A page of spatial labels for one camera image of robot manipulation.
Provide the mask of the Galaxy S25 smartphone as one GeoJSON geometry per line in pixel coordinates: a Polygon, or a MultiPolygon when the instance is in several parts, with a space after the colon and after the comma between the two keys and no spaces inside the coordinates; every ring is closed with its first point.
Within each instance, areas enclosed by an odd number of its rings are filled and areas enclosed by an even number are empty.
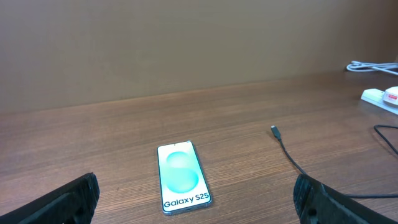
{"type": "Polygon", "coordinates": [[[191,141],[157,148],[162,211],[176,215],[212,204],[205,173],[191,141]]]}

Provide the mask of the white charger plug adapter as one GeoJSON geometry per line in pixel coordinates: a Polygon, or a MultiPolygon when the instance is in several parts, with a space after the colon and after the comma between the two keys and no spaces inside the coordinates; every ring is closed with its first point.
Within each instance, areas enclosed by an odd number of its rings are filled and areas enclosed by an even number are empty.
{"type": "Polygon", "coordinates": [[[391,107],[398,107],[398,86],[386,89],[382,96],[382,102],[391,107]]]}

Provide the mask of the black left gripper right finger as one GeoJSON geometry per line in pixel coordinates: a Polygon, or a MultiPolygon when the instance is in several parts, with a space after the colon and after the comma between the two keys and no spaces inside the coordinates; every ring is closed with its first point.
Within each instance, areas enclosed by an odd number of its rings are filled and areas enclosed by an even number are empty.
{"type": "Polygon", "coordinates": [[[301,224],[397,224],[304,174],[297,177],[293,201],[301,224]]]}

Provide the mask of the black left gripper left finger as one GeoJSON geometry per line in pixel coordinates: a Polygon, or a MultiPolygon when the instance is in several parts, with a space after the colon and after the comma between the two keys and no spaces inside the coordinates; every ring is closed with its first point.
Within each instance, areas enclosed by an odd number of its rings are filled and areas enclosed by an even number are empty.
{"type": "Polygon", "coordinates": [[[100,197],[94,173],[83,176],[1,216],[1,223],[90,224],[100,197]]]}

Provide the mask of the white power strip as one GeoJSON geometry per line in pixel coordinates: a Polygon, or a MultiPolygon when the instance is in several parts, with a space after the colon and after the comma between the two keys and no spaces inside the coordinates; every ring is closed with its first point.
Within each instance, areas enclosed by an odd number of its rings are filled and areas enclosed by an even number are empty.
{"type": "Polygon", "coordinates": [[[384,100],[384,91],[372,88],[364,90],[361,95],[361,100],[370,103],[374,106],[382,108],[388,112],[397,114],[397,105],[384,100]]]}

